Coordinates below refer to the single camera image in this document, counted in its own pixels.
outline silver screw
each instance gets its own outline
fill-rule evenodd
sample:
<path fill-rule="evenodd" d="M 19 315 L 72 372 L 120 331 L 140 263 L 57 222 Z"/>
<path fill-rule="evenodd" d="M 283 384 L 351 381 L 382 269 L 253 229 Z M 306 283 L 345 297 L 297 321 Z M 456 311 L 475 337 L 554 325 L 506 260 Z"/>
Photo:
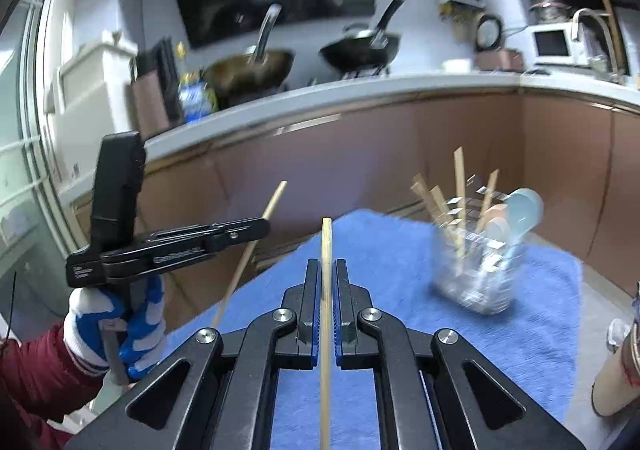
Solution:
<path fill-rule="evenodd" d="M 199 344 L 210 344 L 215 339 L 216 332 L 211 327 L 205 327 L 196 333 L 196 341 Z"/>
<path fill-rule="evenodd" d="M 375 307 L 367 307 L 360 312 L 360 315 L 369 322 L 375 322 L 376 320 L 380 320 L 382 311 Z"/>
<path fill-rule="evenodd" d="M 438 340 L 440 340 L 443 344 L 454 344 L 458 341 L 458 333 L 453 329 L 442 329 L 438 331 Z"/>
<path fill-rule="evenodd" d="M 276 311 L 273 312 L 273 319 L 276 322 L 287 322 L 291 320 L 292 316 L 293 313 L 291 312 L 291 309 L 284 309 L 283 307 L 276 309 Z"/>

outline countertop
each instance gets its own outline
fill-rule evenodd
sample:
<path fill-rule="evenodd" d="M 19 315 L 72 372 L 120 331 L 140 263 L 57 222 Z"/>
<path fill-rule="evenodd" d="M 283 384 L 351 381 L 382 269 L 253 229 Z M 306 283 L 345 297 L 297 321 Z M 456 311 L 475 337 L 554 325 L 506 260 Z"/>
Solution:
<path fill-rule="evenodd" d="M 640 91 L 629 86 L 601 82 L 580 75 L 519 75 L 508 73 L 432 74 L 390 76 L 345 80 L 260 98 L 247 104 L 222 110 L 197 122 L 178 126 L 145 143 L 148 162 L 161 159 L 203 141 L 225 136 L 244 128 L 283 116 L 309 112 L 321 107 L 384 96 L 442 89 L 536 88 L 584 94 L 640 106 Z M 58 191 L 60 204 L 71 204 L 92 190 L 94 174 L 63 186 Z"/>

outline sink faucet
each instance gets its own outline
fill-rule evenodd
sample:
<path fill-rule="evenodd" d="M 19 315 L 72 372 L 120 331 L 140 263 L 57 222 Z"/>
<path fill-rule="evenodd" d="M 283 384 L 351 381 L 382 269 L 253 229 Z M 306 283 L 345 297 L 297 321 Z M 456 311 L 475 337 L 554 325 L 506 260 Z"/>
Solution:
<path fill-rule="evenodd" d="M 615 84 L 622 83 L 622 76 L 620 75 L 620 71 L 618 69 L 618 60 L 616 59 L 616 52 L 613 49 L 613 40 L 611 39 L 611 33 L 609 31 L 609 26 L 604 22 L 602 17 L 595 13 L 595 11 L 590 10 L 589 8 L 582 8 L 574 13 L 574 19 L 571 24 L 571 40 L 574 42 L 578 42 L 578 23 L 580 22 L 580 16 L 582 14 L 586 14 L 592 16 L 595 21 L 600 25 L 604 32 L 604 38 L 607 42 L 607 52 L 609 54 L 609 60 L 611 62 L 612 73 L 609 73 L 609 81 Z"/>

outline microwave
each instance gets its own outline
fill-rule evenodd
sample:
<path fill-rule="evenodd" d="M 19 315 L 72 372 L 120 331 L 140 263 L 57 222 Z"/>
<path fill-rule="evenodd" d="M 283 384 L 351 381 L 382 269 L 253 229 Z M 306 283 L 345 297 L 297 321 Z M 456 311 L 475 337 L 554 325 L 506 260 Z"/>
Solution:
<path fill-rule="evenodd" d="M 529 26 L 536 49 L 536 64 L 589 66 L 584 27 L 578 24 L 578 42 L 571 40 L 571 27 L 571 22 Z"/>

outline glove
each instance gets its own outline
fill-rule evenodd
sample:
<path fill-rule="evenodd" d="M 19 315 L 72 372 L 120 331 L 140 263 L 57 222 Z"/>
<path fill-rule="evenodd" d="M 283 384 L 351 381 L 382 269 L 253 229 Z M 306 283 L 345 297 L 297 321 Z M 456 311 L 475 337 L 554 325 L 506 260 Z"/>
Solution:
<path fill-rule="evenodd" d="M 72 359 L 85 374 L 101 376 L 108 370 L 98 323 L 121 318 L 124 312 L 122 300 L 110 290 L 83 287 L 72 291 L 64 341 Z M 120 347 L 120 358 L 134 380 L 145 376 L 162 357 L 166 345 L 163 313 L 162 280 L 159 276 L 149 277 L 145 301 L 127 322 L 127 338 Z"/>

